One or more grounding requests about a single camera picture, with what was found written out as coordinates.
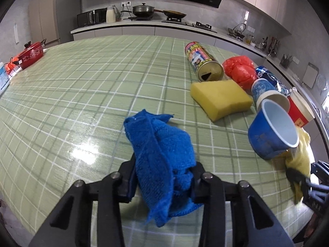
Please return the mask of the blue cloth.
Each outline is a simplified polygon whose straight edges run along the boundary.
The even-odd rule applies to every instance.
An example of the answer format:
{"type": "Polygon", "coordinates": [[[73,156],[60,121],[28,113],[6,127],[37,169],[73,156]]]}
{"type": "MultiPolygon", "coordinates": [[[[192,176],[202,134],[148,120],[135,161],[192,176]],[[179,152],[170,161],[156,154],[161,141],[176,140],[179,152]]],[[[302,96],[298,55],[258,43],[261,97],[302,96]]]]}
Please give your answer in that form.
{"type": "Polygon", "coordinates": [[[146,110],[124,120],[124,130],[136,157],[135,170],[148,220],[157,227],[173,217],[187,215],[198,208],[190,198],[195,153],[187,132],[169,125],[170,114],[146,110]]]}

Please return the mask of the yellow cloth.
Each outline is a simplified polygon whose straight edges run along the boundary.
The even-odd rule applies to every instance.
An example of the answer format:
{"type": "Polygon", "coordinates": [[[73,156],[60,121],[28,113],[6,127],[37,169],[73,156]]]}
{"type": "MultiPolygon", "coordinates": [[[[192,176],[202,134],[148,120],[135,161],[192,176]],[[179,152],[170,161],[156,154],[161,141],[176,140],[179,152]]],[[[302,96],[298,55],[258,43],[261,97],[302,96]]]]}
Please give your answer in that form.
{"type": "MultiPolygon", "coordinates": [[[[311,176],[311,162],[309,158],[309,148],[311,138],[309,134],[301,127],[296,126],[296,131],[299,136],[299,143],[296,148],[290,149],[285,153],[285,166],[286,172],[289,169],[301,173],[304,177],[310,178],[311,176]]],[[[297,205],[303,198],[301,184],[299,181],[288,180],[293,191],[293,201],[297,205]]]]}

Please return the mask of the blue paper bowl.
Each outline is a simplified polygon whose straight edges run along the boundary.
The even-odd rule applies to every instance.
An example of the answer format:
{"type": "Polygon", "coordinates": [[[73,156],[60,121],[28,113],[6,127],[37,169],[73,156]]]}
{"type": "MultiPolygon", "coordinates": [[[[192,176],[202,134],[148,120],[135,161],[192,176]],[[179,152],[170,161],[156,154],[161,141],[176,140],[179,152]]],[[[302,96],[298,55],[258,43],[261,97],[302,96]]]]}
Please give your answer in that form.
{"type": "Polygon", "coordinates": [[[271,160],[299,144],[297,128],[288,113],[276,102],[264,99],[248,129],[249,143],[264,160],[271,160]]]}

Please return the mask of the red paper cup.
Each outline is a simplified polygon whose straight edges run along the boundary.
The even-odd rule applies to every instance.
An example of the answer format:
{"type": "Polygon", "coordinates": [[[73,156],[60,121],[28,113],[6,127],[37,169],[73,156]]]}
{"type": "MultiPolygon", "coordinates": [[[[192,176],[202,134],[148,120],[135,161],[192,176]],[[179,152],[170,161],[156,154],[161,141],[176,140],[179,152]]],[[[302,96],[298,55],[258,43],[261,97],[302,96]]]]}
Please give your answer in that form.
{"type": "Polygon", "coordinates": [[[288,100],[290,103],[289,116],[298,127],[304,127],[315,118],[311,107],[307,104],[303,96],[293,87],[290,90],[288,100]]]}

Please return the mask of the yellow sponge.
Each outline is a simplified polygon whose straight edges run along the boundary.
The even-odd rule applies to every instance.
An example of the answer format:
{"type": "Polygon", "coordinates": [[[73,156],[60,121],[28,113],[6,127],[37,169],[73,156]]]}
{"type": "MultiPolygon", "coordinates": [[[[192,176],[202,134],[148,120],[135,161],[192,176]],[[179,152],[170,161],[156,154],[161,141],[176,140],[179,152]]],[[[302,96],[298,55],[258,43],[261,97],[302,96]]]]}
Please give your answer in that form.
{"type": "Polygon", "coordinates": [[[233,80],[193,83],[190,95],[212,122],[245,112],[253,104],[251,97],[233,80]]]}

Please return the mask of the green checkered tablecloth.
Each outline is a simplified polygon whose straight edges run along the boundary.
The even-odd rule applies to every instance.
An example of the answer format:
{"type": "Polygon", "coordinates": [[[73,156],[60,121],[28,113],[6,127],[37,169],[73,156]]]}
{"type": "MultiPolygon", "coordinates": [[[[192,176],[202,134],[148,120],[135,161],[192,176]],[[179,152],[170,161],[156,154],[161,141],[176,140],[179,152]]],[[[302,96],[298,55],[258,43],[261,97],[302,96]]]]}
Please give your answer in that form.
{"type": "Polygon", "coordinates": [[[294,203],[284,161],[250,146],[255,109],[212,122],[191,98],[197,77],[186,45],[160,36],[74,41],[13,78],[1,96],[1,195],[29,233],[74,181],[98,181],[131,158],[123,122],[141,110],[171,114],[205,170],[247,180],[290,236],[307,224],[312,211],[294,203]]]}

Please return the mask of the blue white paper cup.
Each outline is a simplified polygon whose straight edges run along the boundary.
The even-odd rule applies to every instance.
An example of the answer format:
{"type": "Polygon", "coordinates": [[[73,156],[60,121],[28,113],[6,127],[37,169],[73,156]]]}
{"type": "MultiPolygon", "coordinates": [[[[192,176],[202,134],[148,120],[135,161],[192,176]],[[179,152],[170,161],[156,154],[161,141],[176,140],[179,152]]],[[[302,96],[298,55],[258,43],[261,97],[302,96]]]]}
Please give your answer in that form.
{"type": "Polygon", "coordinates": [[[272,84],[266,79],[257,79],[251,86],[251,93],[256,104],[256,111],[259,112],[261,102],[264,99],[269,99],[279,104],[286,112],[289,112],[290,102],[286,96],[281,94],[272,84]]]}

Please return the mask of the colourful drink can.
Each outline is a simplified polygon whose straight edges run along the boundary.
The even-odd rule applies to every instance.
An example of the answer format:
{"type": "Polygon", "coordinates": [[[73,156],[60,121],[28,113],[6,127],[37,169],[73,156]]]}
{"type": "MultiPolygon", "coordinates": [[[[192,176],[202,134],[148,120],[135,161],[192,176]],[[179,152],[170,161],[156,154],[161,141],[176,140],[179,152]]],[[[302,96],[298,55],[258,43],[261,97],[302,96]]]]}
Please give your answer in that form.
{"type": "Polygon", "coordinates": [[[200,82],[221,80],[224,76],[223,66],[196,41],[185,46],[185,54],[200,82]]]}

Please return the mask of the white cutting board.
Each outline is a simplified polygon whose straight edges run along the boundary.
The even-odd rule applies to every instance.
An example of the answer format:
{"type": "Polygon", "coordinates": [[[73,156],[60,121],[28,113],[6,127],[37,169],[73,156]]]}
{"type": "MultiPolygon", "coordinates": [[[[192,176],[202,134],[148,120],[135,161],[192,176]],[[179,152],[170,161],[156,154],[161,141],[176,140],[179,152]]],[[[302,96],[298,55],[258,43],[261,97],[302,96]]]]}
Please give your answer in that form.
{"type": "Polygon", "coordinates": [[[316,78],[319,74],[319,69],[314,64],[308,63],[307,69],[305,71],[305,74],[302,78],[302,83],[309,87],[310,89],[313,88],[316,78]]]}

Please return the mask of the red plastic bag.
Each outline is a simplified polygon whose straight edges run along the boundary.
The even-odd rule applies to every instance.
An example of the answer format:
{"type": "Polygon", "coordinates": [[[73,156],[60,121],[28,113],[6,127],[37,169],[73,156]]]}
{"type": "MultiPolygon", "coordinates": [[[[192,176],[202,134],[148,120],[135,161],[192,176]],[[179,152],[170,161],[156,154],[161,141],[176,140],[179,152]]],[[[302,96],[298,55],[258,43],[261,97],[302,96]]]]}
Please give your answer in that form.
{"type": "Polygon", "coordinates": [[[253,83],[258,78],[252,60],[243,56],[234,56],[223,63],[225,74],[233,79],[245,91],[251,91],[253,83]]]}

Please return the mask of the blue pepsi can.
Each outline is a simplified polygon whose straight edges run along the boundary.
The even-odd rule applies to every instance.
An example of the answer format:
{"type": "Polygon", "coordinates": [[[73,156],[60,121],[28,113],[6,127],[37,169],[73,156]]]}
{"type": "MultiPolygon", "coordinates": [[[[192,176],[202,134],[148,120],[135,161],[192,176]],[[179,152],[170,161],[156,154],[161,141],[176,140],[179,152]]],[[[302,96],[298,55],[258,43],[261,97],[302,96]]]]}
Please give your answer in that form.
{"type": "Polygon", "coordinates": [[[286,97],[289,95],[288,88],[281,81],[279,81],[278,78],[266,67],[258,66],[255,71],[258,78],[268,80],[268,82],[270,82],[277,91],[286,97]]]}

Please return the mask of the gas stove top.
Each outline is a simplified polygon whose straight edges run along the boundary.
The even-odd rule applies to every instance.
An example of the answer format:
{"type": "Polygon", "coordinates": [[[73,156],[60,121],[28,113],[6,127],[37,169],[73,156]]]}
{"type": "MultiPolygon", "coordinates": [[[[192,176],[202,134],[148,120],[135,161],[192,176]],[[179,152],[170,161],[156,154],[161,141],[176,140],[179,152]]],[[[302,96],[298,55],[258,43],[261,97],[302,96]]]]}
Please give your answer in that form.
{"type": "Polygon", "coordinates": [[[180,24],[180,25],[189,26],[189,27],[195,27],[195,28],[199,28],[202,30],[216,33],[216,31],[212,29],[212,26],[210,26],[209,24],[203,24],[200,22],[189,23],[189,22],[183,21],[182,19],[179,20],[179,19],[171,19],[171,18],[163,20],[162,22],[180,24]]]}

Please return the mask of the black frying pan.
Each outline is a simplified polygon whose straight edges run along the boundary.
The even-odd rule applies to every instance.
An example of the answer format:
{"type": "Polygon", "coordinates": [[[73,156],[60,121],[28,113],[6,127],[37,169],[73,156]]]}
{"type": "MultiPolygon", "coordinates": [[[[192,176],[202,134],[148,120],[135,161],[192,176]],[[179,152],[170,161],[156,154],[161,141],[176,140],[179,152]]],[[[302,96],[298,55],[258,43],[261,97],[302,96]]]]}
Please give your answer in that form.
{"type": "Polygon", "coordinates": [[[169,19],[181,20],[186,17],[186,14],[177,11],[154,9],[154,12],[163,13],[169,19]]]}

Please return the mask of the white blue jar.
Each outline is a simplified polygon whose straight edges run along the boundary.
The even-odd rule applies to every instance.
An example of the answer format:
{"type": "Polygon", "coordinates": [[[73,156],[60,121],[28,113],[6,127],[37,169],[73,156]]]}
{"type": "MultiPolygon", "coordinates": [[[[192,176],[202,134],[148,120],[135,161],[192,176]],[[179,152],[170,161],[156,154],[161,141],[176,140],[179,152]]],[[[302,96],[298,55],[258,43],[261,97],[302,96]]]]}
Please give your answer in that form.
{"type": "Polygon", "coordinates": [[[10,84],[10,79],[3,62],[0,62],[0,96],[6,91],[10,84]]]}

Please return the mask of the red enamel pot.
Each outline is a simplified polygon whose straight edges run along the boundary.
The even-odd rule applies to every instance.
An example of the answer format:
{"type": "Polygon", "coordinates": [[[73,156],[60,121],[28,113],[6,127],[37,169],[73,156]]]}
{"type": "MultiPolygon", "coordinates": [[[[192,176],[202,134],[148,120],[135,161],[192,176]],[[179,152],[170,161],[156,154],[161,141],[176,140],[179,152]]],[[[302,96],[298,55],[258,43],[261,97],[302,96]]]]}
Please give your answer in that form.
{"type": "Polygon", "coordinates": [[[44,39],[26,46],[26,48],[18,54],[15,64],[24,70],[36,63],[44,56],[45,42],[46,40],[44,39]]]}

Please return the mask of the lidded wok on stove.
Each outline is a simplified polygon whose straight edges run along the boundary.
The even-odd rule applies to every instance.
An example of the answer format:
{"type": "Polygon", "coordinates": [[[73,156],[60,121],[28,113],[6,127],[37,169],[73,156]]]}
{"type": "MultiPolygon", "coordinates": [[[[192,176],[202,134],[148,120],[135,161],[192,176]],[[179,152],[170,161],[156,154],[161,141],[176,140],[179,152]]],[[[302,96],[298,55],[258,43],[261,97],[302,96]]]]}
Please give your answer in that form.
{"type": "Polygon", "coordinates": [[[154,15],[154,7],[142,3],[141,5],[136,5],[132,7],[133,20],[148,21],[151,20],[154,15]]]}

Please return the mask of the black microwave oven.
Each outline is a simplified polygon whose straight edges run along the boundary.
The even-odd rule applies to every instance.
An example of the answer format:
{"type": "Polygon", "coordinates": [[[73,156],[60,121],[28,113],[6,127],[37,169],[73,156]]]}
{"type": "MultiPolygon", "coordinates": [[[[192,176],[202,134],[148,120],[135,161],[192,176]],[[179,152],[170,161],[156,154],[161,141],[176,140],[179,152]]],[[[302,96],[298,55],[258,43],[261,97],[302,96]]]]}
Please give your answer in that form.
{"type": "Polygon", "coordinates": [[[107,8],[95,9],[77,15],[78,27],[91,26],[106,22],[107,8]]]}

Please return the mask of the white kettle jug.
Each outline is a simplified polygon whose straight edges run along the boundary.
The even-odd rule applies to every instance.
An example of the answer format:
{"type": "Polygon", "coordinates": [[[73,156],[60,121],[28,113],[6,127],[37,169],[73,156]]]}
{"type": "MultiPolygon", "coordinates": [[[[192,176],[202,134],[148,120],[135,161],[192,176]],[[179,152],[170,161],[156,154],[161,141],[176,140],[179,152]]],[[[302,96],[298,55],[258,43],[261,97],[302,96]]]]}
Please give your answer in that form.
{"type": "Polygon", "coordinates": [[[114,6],[108,7],[106,12],[106,23],[114,23],[116,18],[117,17],[114,6]]]}

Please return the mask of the beige refrigerator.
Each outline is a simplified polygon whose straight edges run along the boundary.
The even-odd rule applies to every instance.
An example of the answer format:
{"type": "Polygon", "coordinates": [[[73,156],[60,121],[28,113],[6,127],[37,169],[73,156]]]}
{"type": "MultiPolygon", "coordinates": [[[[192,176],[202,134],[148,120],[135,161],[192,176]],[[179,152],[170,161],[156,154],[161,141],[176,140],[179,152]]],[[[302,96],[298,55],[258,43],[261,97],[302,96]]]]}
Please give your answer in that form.
{"type": "Polygon", "coordinates": [[[32,42],[44,41],[46,47],[71,42],[79,13],[81,0],[32,0],[28,6],[32,42]]]}

